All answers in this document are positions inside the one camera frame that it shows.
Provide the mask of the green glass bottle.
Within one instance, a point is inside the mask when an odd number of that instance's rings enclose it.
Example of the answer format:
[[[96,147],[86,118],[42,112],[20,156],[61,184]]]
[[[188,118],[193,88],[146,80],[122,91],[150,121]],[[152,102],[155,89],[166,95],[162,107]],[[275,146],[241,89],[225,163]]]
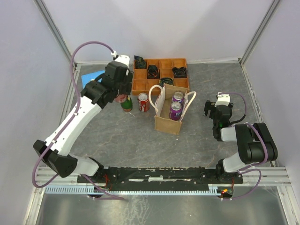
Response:
[[[132,98],[127,96],[127,98],[120,105],[125,112],[131,111],[133,109]]]

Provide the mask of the red cola can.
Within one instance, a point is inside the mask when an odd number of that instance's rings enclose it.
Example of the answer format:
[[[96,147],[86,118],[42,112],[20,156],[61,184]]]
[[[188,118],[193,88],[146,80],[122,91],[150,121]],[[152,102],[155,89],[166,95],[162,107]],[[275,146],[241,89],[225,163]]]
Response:
[[[128,96],[126,94],[120,94],[114,99],[114,101],[121,104],[126,101],[127,97]]]
[[[139,103],[139,110],[141,112],[146,112],[150,109],[150,101],[147,93],[140,93],[137,99]]]

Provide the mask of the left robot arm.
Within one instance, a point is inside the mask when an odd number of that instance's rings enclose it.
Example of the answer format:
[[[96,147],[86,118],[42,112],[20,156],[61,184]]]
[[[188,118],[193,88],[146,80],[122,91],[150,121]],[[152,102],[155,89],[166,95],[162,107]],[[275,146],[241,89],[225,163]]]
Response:
[[[85,174],[94,182],[104,177],[102,165],[91,158],[71,156],[70,150],[88,123],[104,107],[120,95],[130,95],[133,72],[129,70],[129,57],[120,55],[108,63],[105,72],[88,82],[76,104],[61,125],[45,141],[36,140],[33,145],[43,162],[60,177],[72,173]]]

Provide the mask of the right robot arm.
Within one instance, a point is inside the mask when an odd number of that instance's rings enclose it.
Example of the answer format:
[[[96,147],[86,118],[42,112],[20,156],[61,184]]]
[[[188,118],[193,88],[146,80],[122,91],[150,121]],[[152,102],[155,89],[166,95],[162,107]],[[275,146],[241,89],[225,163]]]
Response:
[[[275,161],[278,150],[265,123],[236,124],[230,122],[233,103],[220,103],[207,100],[204,115],[213,121],[213,137],[219,142],[235,142],[237,152],[219,160],[215,178],[220,183],[228,182],[238,172],[255,165]]]

